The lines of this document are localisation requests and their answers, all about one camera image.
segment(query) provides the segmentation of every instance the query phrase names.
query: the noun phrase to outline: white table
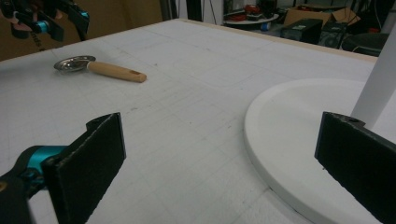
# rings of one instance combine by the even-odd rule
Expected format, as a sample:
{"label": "white table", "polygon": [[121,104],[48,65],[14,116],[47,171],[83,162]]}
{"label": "white table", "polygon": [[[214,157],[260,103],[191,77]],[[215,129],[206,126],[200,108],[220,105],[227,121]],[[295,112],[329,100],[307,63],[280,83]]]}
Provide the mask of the white table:
{"label": "white table", "polygon": [[[62,75],[93,55],[148,75]],[[244,145],[252,100],[302,78],[365,81],[375,58],[192,21],[166,21],[0,62],[0,174],[26,148],[69,145],[121,112],[127,159],[89,223],[309,223],[261,180]],[[56,223],[46,191],[37,223]]]}

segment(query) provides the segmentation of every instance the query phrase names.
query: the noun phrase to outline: white post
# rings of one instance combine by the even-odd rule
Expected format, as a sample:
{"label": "white post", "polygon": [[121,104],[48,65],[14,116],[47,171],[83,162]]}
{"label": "white post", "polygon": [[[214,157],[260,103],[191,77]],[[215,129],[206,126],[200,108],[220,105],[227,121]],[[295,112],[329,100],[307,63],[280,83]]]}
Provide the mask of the white post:
{"label": "white post", "polygon": [[387,43],[382,49],[351,114],[352,118],[365,122],[367,129],[373,128],[396,89],[395,53],[396,29],[393,24]]}

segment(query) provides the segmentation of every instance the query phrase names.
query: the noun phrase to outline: pizza cutter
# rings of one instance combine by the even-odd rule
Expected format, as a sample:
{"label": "pizza cutter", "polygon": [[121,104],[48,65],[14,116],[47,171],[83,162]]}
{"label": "pizza cutter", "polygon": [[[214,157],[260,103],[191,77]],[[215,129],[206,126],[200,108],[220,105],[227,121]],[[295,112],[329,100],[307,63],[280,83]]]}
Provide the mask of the pizza cutter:
{"label": "pizza cutter", "polygon": [[133,82],[144,82],[147,79],[147,76],[143,73],[110,63],[99,63],[96,62],[95,57],[89,55],[64,59],[53,65],[53,67],[65,72],[75,72],[87,68],[97,74]]}

